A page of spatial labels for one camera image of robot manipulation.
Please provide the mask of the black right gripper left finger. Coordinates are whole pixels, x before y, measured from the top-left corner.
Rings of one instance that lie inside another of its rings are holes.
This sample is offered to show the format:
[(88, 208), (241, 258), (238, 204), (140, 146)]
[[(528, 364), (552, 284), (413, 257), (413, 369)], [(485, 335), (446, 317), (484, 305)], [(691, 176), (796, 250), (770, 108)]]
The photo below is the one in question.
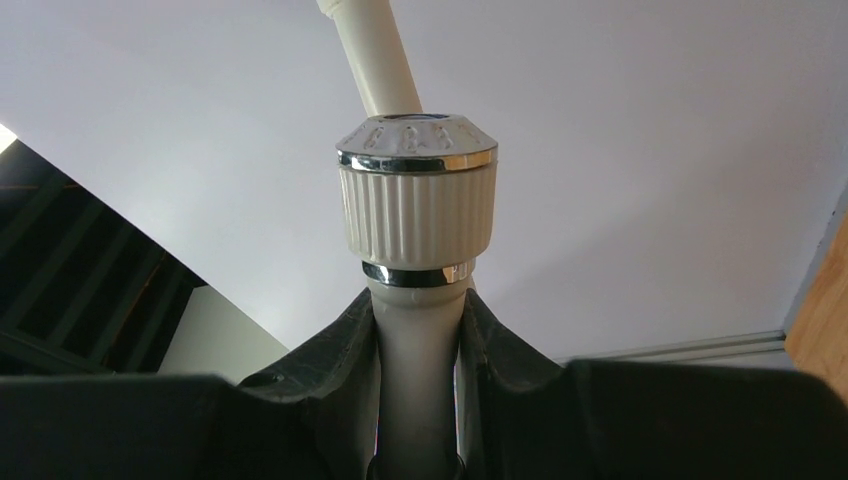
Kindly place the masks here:
[(362, 479), (375, 451), (371, 296), (276, 362), (216, 375), (1, 381), (5, 479)]

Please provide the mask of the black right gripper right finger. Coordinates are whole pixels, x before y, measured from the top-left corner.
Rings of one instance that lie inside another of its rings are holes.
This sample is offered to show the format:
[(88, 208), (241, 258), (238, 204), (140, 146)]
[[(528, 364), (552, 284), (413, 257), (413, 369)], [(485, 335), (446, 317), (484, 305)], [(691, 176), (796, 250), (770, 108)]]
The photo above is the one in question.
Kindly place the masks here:
[(797, 371), (559, 365), (466, 295), (458, 365), (469, 479), (843, 479), (847, 409)]

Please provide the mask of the white plastic faucet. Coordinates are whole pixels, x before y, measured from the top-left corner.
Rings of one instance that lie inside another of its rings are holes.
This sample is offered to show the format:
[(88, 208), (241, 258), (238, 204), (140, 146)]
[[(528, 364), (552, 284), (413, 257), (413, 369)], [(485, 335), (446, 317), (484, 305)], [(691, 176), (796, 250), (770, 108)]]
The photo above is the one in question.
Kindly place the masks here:
[(337, 145), (350, 251), (377, 327), (376, 479), (453, 479), (454, 369), (477, 258), (493, 231), (498, 144), (461, 115), (364, 121)]

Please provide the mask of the white PVC pipe frame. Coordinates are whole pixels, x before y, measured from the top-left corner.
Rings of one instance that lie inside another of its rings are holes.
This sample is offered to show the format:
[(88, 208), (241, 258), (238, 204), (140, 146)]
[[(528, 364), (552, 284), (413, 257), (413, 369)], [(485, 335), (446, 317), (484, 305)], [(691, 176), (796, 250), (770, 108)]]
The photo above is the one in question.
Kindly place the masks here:
[(336, 27), (368, 116), (423, 111), (389, 0), (318, 0)]

